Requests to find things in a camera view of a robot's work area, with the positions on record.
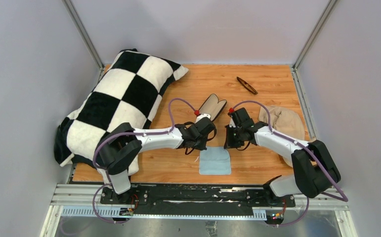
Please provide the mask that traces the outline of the light blue cleaning cloth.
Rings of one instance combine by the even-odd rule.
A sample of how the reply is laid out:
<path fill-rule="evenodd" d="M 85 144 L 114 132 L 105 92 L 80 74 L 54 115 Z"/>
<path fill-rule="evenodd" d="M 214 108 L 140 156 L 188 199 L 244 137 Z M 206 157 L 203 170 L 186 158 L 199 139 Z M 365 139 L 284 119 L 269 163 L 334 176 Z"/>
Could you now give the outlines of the light blue cleaning cloth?
<path fill-rule="evenodd" d="M 207 147 L 200 151 L 199 174 L 230 175 L 231 159 L 229 152 L 223 147 Z"/>

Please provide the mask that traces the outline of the black glasses case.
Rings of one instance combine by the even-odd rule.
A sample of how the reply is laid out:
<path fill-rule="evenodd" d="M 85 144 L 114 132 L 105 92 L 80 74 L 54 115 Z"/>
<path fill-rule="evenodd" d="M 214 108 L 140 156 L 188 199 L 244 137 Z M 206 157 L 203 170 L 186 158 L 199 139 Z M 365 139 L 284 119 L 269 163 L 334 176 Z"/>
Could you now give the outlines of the black glasses case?
<path fill-rule="evenodd" d="M 219 100 L 218 96 L 216 94 L 211 94 L 206 101 L 202 104 L 202 106 L 199 108 L 199 114 L 210 114 L 211 115 L 211 121 L 214 122 L 220 113 L 223 111 L 227 104 L 227 101 Z"/>

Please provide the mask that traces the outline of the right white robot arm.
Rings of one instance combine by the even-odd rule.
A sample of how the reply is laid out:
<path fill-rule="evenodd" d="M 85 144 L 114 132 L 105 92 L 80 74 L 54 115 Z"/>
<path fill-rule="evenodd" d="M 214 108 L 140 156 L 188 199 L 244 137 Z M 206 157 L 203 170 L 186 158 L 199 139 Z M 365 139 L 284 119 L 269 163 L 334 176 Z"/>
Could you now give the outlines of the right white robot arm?
<path fill-rule="evenodd" d="M 293 168 L 293 174 L 277 176 L 263 184 L 264 202 L 276 206 L 283 196 L 303 194 L 314 198 L 341 180 L 340 172 L 326 145 L 308 142 L 278 132 L 268 123 L 254 122 L 245 108 L 230 109 L 225 149 L 246 144 L 261 146 L 280 155 Z"/>

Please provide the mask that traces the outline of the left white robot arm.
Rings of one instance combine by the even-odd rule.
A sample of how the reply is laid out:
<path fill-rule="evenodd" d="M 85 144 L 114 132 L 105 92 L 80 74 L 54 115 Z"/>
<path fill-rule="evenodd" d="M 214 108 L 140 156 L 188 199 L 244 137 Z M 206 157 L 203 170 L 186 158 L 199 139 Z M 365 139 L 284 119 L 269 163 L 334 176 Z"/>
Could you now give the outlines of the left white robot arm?
<path fill-rule="evenodd" d="M 129 166 L 140 153 L 158 149 L 203 151 L 211 133 L 216 134 L 217 129 L 209 117 L 163 129 L 138 129 L 125 122 L 98 143 L 93 164 L 105 172 L 113 198 L 126 204 L 132 198 Z"/>

